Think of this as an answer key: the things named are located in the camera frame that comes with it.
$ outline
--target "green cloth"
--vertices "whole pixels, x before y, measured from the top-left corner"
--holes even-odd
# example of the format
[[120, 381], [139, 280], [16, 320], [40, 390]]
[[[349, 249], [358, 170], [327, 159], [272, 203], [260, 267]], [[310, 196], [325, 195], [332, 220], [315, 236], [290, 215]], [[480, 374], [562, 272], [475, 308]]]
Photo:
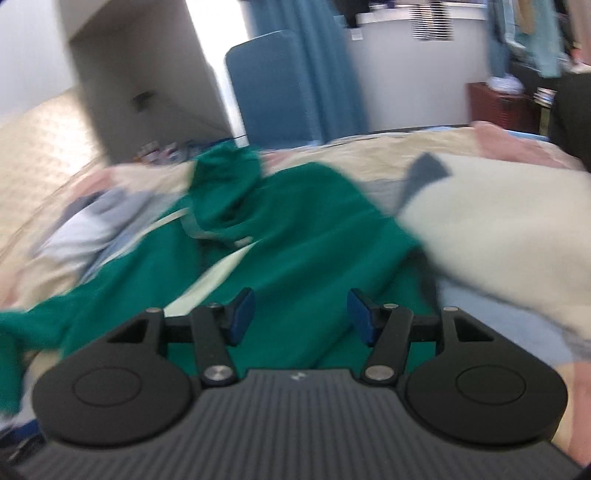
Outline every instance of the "green cloth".
[[[328, 167], [311, 163], [262, 178], [254, 151], [222, 144], [197, 158], [190, 190], [170, 212], [184, 207], [214, 241], [189, 237], [175, 220], [87, 284], [29, 312], [0, 314], [0, 332], [9, 334], [0, 336], [9, 340], [0, 352], [0, 409], [18, 407], [17, 349], [68, 355], [147, 307], [165, 307], [247, 237], [257, 243], [206, 300], [225, 303], [243, 287], [255, 291], [255, 319], [230, 349], [241, 374], [254, 367], [358, 371], [368, 349], [346, 314], [353, 287], [429, 313], [409, 257], [417, 242]], [[190, 348], [171, 351], [169, 358], [194, 369]]]

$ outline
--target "cream fabric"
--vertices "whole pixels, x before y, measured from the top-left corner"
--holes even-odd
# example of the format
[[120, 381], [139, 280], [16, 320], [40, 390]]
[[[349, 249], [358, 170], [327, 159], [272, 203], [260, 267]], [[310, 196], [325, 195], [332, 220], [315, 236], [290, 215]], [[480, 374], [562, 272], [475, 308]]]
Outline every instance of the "cream fabric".
[[78, 283], [77, 272], [50, 257], [31, 260], [21, 271], [12, 309], [30, 310], [55, 295], [63, 295]]
[[108, 161], [75, 90], [0, 128], [0, 304], [27, 251], [70, 201], [69, 186]]
[[128, 192], [149, 190], [154, 193], [185, 193], [193, 179], [195, 162], [153, 167], [139, 164], [121, 164], [111, 168], [115, 185]]
[[318, 161], [355, 180], [398, 180], [423, 152], [478, 155], [476, 135], [472, 128], [456, 128], [345, 138], [322, 147], [281, 152], [282, 157], [271, 161], [267, 172]]

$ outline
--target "light blue garment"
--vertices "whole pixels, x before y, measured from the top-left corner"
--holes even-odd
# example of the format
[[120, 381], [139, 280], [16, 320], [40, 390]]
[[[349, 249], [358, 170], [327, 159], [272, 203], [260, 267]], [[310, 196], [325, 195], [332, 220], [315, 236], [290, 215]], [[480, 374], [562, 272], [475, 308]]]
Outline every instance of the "light blue garment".
[[503, 14], [505, 16], [505, 43], [519, 61], [525, 61], [527, 58], [525, 45], [522, 45], [515, 39], [517, 22], [515, 21], [513, 0], [503, 0]]
[[540, 76], [560, 77], [558, 58], [562, 51], [562, 37], [553, 0], [531, 0], [535, 12], [535, 28], [531, 35], [518, 31], [515, 38], [525, 45], [527, 53]]
[[439, 278], [437, 285], [442, 307], [461, 308], [549, 366], [574, 360], [563, 330], [536, 312], [487, 297], [447, 278]]
[[493, 77], [505, 77], [511, 53], [505, 43], [505, 13], [502, 0], [489, 0], [486, 16], [488, 63]]
[[83, 277], [113, 240], [141, 216], [153, 196], [153, 192], [108, 190], [59, 226], [39, 246], [37, 256], [51, 258], [62, 269]]
[[[153, 192], [136, 192], [130, 194], [128, 198], [135, 203], [139, 200], [143, 200], [142, 208], [139, 208], [131, 213], [133, 217], [130, 218], [129, 222], [125, 224], [123, 228], [117, 230], [116, 236], [113, 240], [100, 252], [100, 254], [93, 260], [89, 265], [88, 269], [83, 272], [80, 279], [80, 284], [86, 283], [92, 280], [96, 273], [100, 270], [103, 263], [113, 254], [125, 248], [130, 243], [136, 234], [140, 233], [143, 229], [147, 228], [155, 222], [166, 210], [168, 210], [174, 202], [180, 198], [178, 193], [153, 193]], [[129, 210], [126, 206], [130, 202], [122, 202], [121, 211], [125, 212]], [[117, 215], [121, 215], [120, 211], [116, 210], [113, 218]]]

